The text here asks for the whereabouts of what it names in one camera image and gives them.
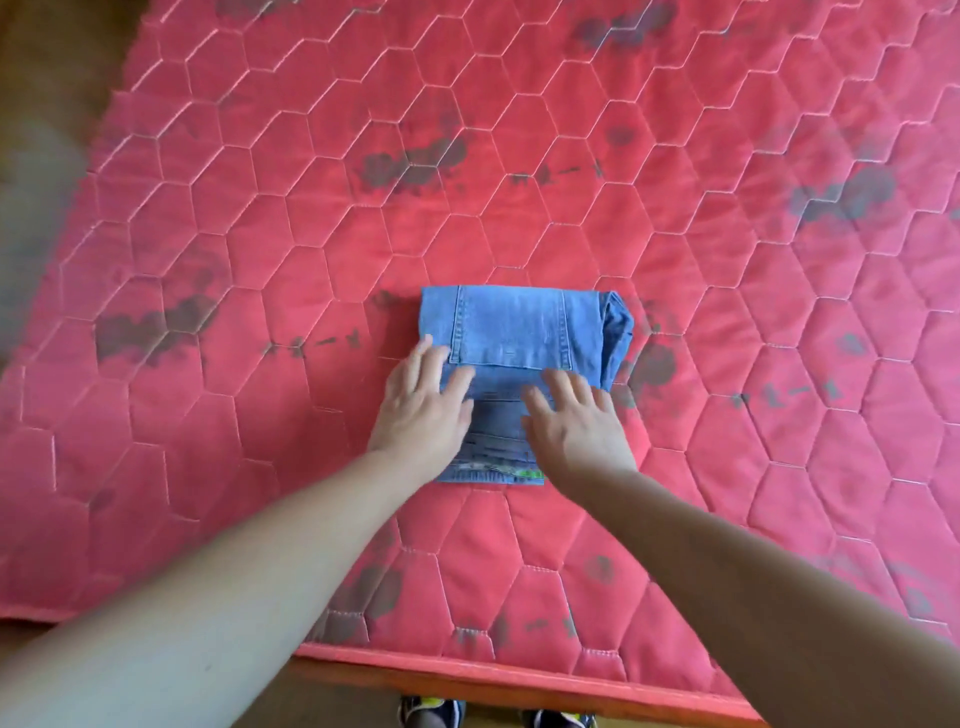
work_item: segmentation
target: jeans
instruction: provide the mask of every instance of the jeans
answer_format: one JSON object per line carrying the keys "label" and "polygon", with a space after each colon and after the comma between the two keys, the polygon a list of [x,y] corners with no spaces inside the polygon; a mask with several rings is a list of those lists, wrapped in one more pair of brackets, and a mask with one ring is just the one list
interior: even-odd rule
{"label": "jeans", "polygon": [[438,480],[542,485],[520,417],[522,388],[547,368],[583,375],[610,391],[627,354],[634,317],[616,293],[497,285],[423,289],[420,336],[446,344],[442,386],[460,365],[476,377],[467,396],[473,420],[464,444]]}

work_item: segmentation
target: finger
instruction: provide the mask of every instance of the finger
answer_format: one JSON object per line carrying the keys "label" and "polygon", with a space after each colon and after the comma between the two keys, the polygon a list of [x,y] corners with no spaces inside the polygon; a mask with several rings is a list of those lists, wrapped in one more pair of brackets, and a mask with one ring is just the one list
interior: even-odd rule
{"label": "finger", "polygon": [[596,405],[604,412],[615,415],[616,408],[613,406],[613,397],[610,396],[610,392],[605,392],[600,387],[591,387],[591,389],[593,390],[593,401],[596,402]]}
{"label": "finger", "polygon": [[550,390],[550,396],[553,397],[553,403],[558,412],[577,400],[576,395],[573,394],[573,385],[570,384],[568,372],[544,369],[543,381],[546,382],[546,386]]}
{"label": "finger", "polygon": [[458,402],[463,401],[475,374],[476,370],[473,367],[457,367],[446,383],[444,397],[449,397]]}
{"label": "finger", "polygon": [[433,336],[426,334],[417,342],[417,345],[410,352],[403,362],[403,390],[413,392],[417,389],[417,382],[420,381],[420,363],[423,359],[423,353],[433,345]]}
{"label": "finger", "polygon": [[470,421],[473,419],[473,400],[464,400],[460,402],[460,416],[457,418],[457,434],[461,444],[467,436],[467,430],[470,428]]}
{"label": "finger", "polygon": [[593,393],[586,377],[570,372],[570,385],[573,387],[573,396],[580,404],[593,404]]}
{"label": "finger", "polygon": [[523,400],[523,403],[527,405],[527,412],[534,417],[545,417],[553,414],[553,409],[550,408],[550,402],[546,400],[546,397],[543,395],[543,392],[540,391],[539,387],[524,387],[520,398]]}
{"label": "finger", "polygon": [[390,376],[387,377],[386,392],[384,393],[385,400],[392,399],[400,393],[400,389],[403,386],[403,377],[405,371],[405,359],[403,361],[398,361],[396,366],[390,371]]}
{"label": "finger", "polygon": [[449,347],[430,347],[423,355],[420,364],[419,392],[440,392],[440,377],[444,373],[444,362],[450,353]]}

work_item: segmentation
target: hand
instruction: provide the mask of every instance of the hand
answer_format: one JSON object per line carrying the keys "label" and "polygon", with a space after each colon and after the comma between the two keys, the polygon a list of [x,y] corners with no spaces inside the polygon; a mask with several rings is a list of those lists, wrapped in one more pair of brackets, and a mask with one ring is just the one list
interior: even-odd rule
{"label": "hand", "polygon": [[367,452],[392,456],[419,485],[433,480],[453,460],[470,427],[473,400],[464,401],[473,367],[459,367],[440,391],[448,347],[432,346],[427,334],[387,379]]}
{"label": "hand", "polygon": [[528,387],[523,402],[530,416],[523,418],[523,428],[540,469],[557,490],[576,501],[578,491],[598,477],[636,472],[609,392],[591,387],[578,374],[556,369],[545,370],[543,381],[557,411],[540,389]]}

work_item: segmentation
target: quilted mattress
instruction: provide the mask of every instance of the quilted mattress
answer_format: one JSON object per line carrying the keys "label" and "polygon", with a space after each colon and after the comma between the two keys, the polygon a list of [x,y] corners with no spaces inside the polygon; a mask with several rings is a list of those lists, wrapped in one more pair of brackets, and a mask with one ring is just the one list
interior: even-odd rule
{"label": "quilted mattress", "polygon": [[[0,384],[0,615],[363,450],[424,285],[615,290],[642,469],[960,635],[955,0],[157,0]],[[549,486],[431,484],[302,652],[749,706]]]}

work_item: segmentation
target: left hand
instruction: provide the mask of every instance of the left hand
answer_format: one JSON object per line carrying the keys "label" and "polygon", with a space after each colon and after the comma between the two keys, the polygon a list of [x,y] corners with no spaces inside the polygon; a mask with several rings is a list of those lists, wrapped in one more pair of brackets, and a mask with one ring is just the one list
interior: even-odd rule
{"label": "left hand", "polygon": [[443,472],[464,442],[473,400],[464,401],[473,367],[459,367],[443,392],[440,377],[448,347],[427,334],[396,365],[376,416],[367,452],[384,452],[422,485]]}

